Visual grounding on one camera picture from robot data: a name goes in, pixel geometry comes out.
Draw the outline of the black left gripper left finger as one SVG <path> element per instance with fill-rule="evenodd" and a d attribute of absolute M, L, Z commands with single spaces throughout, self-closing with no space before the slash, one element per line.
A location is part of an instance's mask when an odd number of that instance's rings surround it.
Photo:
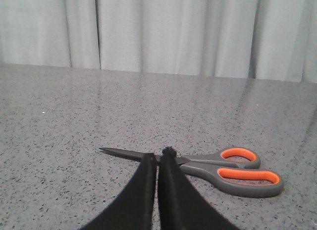
<path fill-rule="evenodd" d="M 150 230 L 156 190 L 157 163 L 146 154 L 134 175 L 115 198 L 83 230 Z"/>

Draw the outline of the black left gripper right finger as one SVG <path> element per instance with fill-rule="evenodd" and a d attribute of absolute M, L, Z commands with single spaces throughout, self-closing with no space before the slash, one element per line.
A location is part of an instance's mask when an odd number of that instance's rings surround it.
<path fill-rule="evenodd" d="M 176 163 L 176 151 L 162 151 L 158 174 L 158 208 L 162 230 L 236 230 L 193 187 Z"/>

